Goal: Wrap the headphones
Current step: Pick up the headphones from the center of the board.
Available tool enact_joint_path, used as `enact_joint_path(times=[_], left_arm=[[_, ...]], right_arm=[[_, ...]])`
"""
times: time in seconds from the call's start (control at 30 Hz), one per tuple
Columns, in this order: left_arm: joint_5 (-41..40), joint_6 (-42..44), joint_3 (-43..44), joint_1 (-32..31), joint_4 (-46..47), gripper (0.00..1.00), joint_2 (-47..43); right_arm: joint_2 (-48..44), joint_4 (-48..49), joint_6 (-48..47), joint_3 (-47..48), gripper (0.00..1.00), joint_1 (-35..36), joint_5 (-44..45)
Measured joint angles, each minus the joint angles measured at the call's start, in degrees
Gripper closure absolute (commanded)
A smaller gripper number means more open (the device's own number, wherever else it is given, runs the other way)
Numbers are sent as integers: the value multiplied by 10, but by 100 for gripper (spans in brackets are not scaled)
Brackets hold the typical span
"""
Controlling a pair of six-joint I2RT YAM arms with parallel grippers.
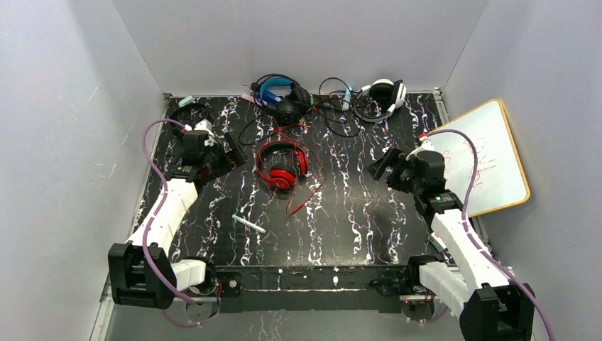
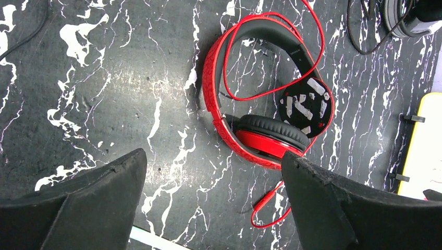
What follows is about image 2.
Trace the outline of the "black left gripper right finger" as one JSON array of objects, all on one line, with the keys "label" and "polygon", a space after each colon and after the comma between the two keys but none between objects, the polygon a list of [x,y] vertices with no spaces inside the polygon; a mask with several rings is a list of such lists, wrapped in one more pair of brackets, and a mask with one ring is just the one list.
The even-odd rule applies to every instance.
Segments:
[{"label": "black left gripper right finger", "polygon": [[282,177],[303,249],[441,249],[441,202],[374,189],[292,152]]}]

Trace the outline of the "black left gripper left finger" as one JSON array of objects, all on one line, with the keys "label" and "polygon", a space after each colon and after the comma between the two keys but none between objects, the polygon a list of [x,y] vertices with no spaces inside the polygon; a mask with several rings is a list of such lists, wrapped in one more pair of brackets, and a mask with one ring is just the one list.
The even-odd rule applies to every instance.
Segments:
[{"label": "black left gripper left finger", "polygon": [[125,249],[146,176],[135,149],[41,191],[1,200],[1,249]]}]

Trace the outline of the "red headphones with cable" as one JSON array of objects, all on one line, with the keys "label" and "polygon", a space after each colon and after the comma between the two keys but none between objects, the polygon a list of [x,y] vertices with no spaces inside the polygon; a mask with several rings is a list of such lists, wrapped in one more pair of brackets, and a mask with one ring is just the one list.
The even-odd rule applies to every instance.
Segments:
[{"label": "red headphones with cable", "polygon": [[[332,38],[332,31],[340,32],[342,7],[341,1],[309,1],[313,6],[315,13],[321,21],[326,42]],[[320,35],[318,34],[316,24],[308,13],[307,8],[302,7],[301,1],[208,1],[207,13],[205,12],[204,22],[201,21],[201,37],[202,27],[204,24],[205,35],[207,39],[204,40],[205,50],[209,46],[209,28],[211,35],[220,35],[223,30],[230,28],[233,24],[239,22],[240,18],[246,14],[257,14],[265,11],[276,11],[284,14],[290,20],[295,22],[296,27],[302,33],[305,42],[314,58],[317,57],[317,48],[320,46]],[[335,7],[338,7],[337,15],[334,13]],[[232,85],[234,94],[238,96],[249,96],[258,92],[271,90],[277,86],[285,84],[292,78],[299,77],[298,69],[290,69],[295,67],[289,59],[287,53],[278,49],[270,43],[262,40],[246,39],[240,44],[235,45],[232,52],[232,58],[228,64],[228,81]],[[322,77],[336,94],[337,86],[334,86],[332,73],[334,67],[334,45],[326,45],[325,54],[319,64],[319,70]],[[280,98],[283,91],[275,92],[254,101],[236,102],[229,100],[222,96],[222,112],[225,116],[234,115],[242,116],[243,114],[264,115],[267,117],[274,117],[280,119],[282,114],[282,104]],[[315,163],[322,164],[323,167],[331,166],[333,170],[334,165],[339,163],[337,156],[339,150],[336,146],[336,140],[339,144],[340,139],[335,140],[335,128],[331,124],[331,129],[321,135],[309,153],[308,159]],[[209,166],[211,160],[214,166],[217,167],[214,177],[209,182],[201,187],[207,189],[208,194],[203,194],[202,189],[198,192],[203,198],[207,198],[204,203],[204,214],[207,219],[207,226],[210,228],[217,227],[245,227],[251,228],[250,214],[252,212],[252,203],[257,202],[259,196],[264,195],[264,192],[270,190],[279,182],[280,173],[276,170],[265,170],[258,165],[254,165],[239,155],[228,149],[227,145],[222,142],[219,136],[215,136],[215,129],[213,125],[209,124],[207,128],[207,135],[210,134],[212,138],[206,144],[203,144],[204,149],[210,149],[210,155],[204,156]],[[283,198],[283,191],[278,191],[276,198],[264,211],[259,213],[260,223],[269,223],[274,217],[276,219],[283,210],[288,208],[288,199]]]}]

